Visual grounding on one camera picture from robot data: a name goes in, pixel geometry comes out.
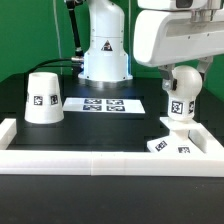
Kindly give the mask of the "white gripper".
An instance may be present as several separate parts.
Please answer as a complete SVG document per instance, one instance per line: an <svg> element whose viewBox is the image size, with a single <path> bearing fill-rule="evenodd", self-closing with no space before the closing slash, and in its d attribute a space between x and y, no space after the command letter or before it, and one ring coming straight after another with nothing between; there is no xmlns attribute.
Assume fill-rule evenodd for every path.
<svg viewBox="0 0 224 224"><path fill-rule="evenodd" d="M133 55L147 67L158 67L162 88L176 88L174 63L199 59L197 71L203 81L213 57L224 53L224 10L215 12L212 21L192 22L191 13L143 10L134 30Z"/></svg>

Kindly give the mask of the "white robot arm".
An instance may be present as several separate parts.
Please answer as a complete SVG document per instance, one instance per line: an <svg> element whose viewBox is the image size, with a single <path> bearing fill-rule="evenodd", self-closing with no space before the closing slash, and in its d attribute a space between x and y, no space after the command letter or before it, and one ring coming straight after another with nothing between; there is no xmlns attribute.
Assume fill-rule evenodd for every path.
<svg viewBox="0 0 224 224"><path fill-rule="evenodd" d="M128 56L123 49L124 13L110 0L86 0L90 11L90 47L84 72L90 82L123 82ZM213 57L224 54L223 0L137 0L141 12L134 27L133 56L157 67L163 88L173 90L176 63L197 60L204 75Z"/></svg>

